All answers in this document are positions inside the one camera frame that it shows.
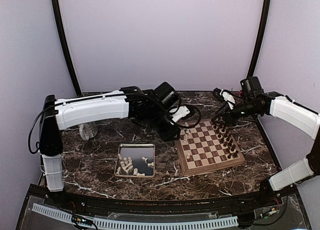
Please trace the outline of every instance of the white plastic housing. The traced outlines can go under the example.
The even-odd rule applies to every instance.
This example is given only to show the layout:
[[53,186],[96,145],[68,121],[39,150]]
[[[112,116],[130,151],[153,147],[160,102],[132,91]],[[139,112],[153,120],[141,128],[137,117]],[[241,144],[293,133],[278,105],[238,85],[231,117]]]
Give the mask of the white plastic housing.
[[309,167],[308,159],[304,158],[276,175],[273,175],[269,179],[269,182],[274,191],[279,191],[313,174],[314,172]]
[[297,127],[315,140],[320,126],[319,115],[295,105],[284,96],[271,101],[270,114]]
[[46,156],[42,154],[45,178],[51,192],[64,189],[61,154]]
[[232,110],[234,108],[234,104],[236,103],[234,97],[224,90],[221,90],[220,95],[222,95],[222,97],[224,98],[224,101],[228,103],[230,109]]
[[126,96],[104,97],[114,94],[123,94],[123,92],[113,91],[97,95],[95,97],[102,97],[97,99],[90,99],[92,96],[77,99],[58,99],[55,104],[87,99],[84,101],[67,103],[54,108],[55,110],[58,110],[58,114],[56,114],[55,117],[59,130],[65,130],[72,126],[88,122],[128,117],[129,103],[125,101]]
[[[171,109],[170,112],[175,112],[177,109]],[[181,118],[187,116],[190,113],[190,110],[186,106],[180,106],[178,111],[172,115],[172,120],[174,122],[179,121]]]

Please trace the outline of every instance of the wooden chessboard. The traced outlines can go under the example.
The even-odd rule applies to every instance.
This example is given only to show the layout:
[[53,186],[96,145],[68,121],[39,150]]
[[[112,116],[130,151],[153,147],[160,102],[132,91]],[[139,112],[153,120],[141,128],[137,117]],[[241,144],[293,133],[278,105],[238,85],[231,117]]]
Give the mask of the wooden chessboard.
[[175,145],[185,176],[213,172],[245,162],[231,133],[228,134],[229,140],[232,139],[232,145],[235,145],[238,154],[228,152],[228,146],[224,146],[224,133],[219,134],[221,131],[223,130],[219,128],[214,129],[209,119],[202,120],[195,128],[189,130],[189,134],[186,134],[186,129],[181,130],[180,140],[175,141]]

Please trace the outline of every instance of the brown marble surface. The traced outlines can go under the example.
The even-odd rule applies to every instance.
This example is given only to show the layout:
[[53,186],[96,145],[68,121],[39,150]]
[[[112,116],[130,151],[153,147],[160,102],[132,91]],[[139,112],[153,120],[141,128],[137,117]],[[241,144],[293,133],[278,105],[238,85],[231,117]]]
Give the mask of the brown marble surface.
[[[203,119],[210,118],[221,105],[211,92],[180,92],[180,95],[182,102],[200,108]],[[98,135],[88,142],[81,139],[78,128],[62,132],[64,185],[68,192],[127,200],[204,199],[257,191],[260,181],[277,171],[258,128],[245,120],[239,121],[232,134],[246,162],[189,177],[182,176],[175,144],[162,142],[155,131],[140,128],[128,119],[96,124]],[[155,144],[155,177],[115,177],[120,143]]]

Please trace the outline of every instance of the lavender wall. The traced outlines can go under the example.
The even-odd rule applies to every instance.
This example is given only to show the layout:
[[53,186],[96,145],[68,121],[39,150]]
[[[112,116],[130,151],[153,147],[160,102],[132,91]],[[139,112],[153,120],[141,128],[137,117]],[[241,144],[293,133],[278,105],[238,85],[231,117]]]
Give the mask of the lavender wall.
[[[267,91],[320,111],[320,0],[271,0],[256,75]],[[289,124],[261,118],[282,167],[302,159],[313,141]],[[299,186],[313,229],[320,229],[320,179]]]
[[247,75],[263,0],[60,0],[81,89],[230,89]]
[[46,95],[75,93],[51,0],[0,0],[0,22],[0,228],[9,230],[40,176],[39,156],[27,148],[30,126]]

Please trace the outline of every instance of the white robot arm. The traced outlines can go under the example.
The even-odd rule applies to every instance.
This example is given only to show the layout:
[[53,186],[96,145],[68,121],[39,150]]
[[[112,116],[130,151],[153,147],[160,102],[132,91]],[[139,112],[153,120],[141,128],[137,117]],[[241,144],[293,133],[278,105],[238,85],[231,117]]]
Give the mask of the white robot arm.
[[[179,106],[172,109],[172,105],[178,100]],[[166,82],[154,90],[142,91],[138,87],[125,87],[119,91],[75,99],[56,100],[54,95],[50,95],[46,97],[40,113],[37,151],[31,151],[30,148],[35,123],[29,134],[29,150],[33,154],[40,151],[42,155],[49,191],[62,191],[61,130],[104,119],[130,118],[147,123],[158,132],[163,141],[172,141],[179,138],[180,128],[190,128],[177,124],[181,118],[191,115],[190,109],[199,112],[194,106],[181,106],[178,93]]]
[[[229,91],[216,88],[214,96],[220,101],[228,102],[224,109],[216,113],[213,122],[222,117],[223,123],[235,126],[241,117],[264,114],[282,119],[305,132],[314,140],[311,153],[304,159],[294,163],[286,169],[276,173],[260,184],[260,194],[271,195],[287,186],[309,179],[320,174],[320,116],[317,112],[310,110],[299,103],[283,96],[277,92],[265,93],[261,88],[257,77],[249,77],[241,82],[242,91],[240,97]],[[242,101],[235,102],[234,97]]]

